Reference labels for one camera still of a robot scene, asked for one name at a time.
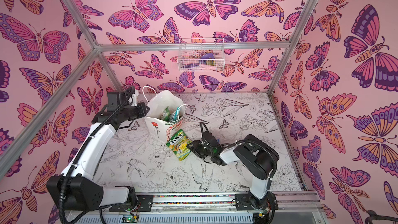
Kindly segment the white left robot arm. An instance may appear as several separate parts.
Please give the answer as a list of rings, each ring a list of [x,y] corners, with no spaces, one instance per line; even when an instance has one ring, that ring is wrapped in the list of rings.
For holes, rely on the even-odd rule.
[[[47,189],[60,212],[90,212],[120,205],[133,208],[137,197],[132,186],[106,188],[94,182],[94,175],[108,142],[122,123],[141,119],[150,108],[145,103],[105,106],[92,120],[90,132],[79,151],[59,176],[52,176]]]

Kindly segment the white paper bag with flower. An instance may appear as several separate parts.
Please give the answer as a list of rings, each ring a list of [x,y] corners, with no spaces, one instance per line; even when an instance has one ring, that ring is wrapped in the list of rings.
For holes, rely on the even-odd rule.
[[[154,88],[145,86],[142,93],[150,108],[144,117],[149,133],[157,141],[167,143],[183,124],[187,105],[168,90],[155,93]]]

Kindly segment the green Fox's spring tea bag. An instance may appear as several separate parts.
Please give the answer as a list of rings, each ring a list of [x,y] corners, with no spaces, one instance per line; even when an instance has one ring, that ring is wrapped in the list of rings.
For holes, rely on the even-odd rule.
[[[175,154],[179,161],[182,161],[190,154],[191,150],[187,146],[191,143],[192,141],[186,133],[180,129],[168,140],[166,146]]]

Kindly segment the teal Fox's fruits bag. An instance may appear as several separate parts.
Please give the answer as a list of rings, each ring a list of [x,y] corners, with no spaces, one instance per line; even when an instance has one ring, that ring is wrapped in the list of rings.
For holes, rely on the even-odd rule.
[[[177,120],[179,120],[179,119],[180,119],[179,113],[180,113],[180,107],[177,108],[177,110],[175,110],[175,111],[170,115],[170,121],[177,121]]]

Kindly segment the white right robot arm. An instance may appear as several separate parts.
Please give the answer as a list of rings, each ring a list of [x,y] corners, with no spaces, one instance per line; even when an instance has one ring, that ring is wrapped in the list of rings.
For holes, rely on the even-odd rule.
[[[241,162],[252,174],[248,193],[250,204],[255,209],[268,206],[267,198],[272,195],[271,184],[279,161],[279,154],[270,146],[252,134],[232,144],[219,144],[211,133],[206,132],[187,148],[197,157],[203,160],[209,158],[218,166]]]

